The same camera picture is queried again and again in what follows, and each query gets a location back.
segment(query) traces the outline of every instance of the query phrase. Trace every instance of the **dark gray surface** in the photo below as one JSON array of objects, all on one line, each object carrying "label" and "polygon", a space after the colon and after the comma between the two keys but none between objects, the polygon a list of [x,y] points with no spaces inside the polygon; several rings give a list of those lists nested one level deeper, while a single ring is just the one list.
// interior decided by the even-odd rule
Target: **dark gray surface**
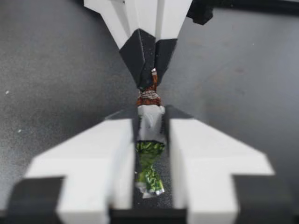
[{"label": "dark gray surface", "polygon": [[[158,89],[166,104],[266,152],[297,202],[298,24],[231,10],[216,10],[204,27],[186,19]],[[137,94],[101,16],[82,1],[1,0],[0,209],[34,155],[134,104]],[[167,167],[164,155],[166,186]],[[144,206],[169,205],[168,194]]]}]

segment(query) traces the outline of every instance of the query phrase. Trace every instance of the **candy wrapper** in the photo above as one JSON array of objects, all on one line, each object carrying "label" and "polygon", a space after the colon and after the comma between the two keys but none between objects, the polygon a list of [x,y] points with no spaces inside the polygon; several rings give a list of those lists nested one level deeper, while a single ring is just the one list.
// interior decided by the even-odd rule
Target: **candy wrapper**
[{"label": "candy wrapper", "polygon": [[143,193],[143,198],[152,198],[164,193],[159,174],[154,163],[165,149],[163,115],[165,109],[157,95],[157,73],[152,71],[154,85],[140,92],[137,101],[140,116],[140,129],[137,152],[142,171],[138,175],[136,187]]}]

